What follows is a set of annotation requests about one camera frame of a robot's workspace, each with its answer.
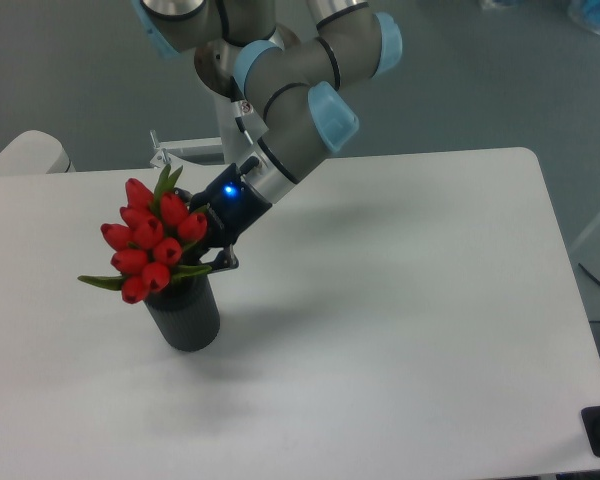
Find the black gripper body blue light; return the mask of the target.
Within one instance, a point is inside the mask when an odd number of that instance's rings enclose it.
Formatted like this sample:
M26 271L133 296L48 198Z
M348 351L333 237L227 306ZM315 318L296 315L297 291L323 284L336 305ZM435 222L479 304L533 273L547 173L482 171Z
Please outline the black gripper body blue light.
M251 156L242 166L230 164L205 190L192 196L189 211L204 208L207 218L207 233L201 241L204 248L234 245L241 233L272 208L243 178L258 163Z

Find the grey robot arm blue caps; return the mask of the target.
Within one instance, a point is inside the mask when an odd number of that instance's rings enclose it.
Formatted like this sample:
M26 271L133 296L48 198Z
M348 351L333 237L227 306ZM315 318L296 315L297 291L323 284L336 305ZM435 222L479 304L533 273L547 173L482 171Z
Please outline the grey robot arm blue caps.
M189 200L208 222L196 253L217 251L207 271L234 269L239 236L356 134L340 92L400 62L400 28L365 1L309 2L317 34L303 43L278 24L271 1L137 1L134 10L163 56L193 51L201 81L264 123L235 121L244 149Z

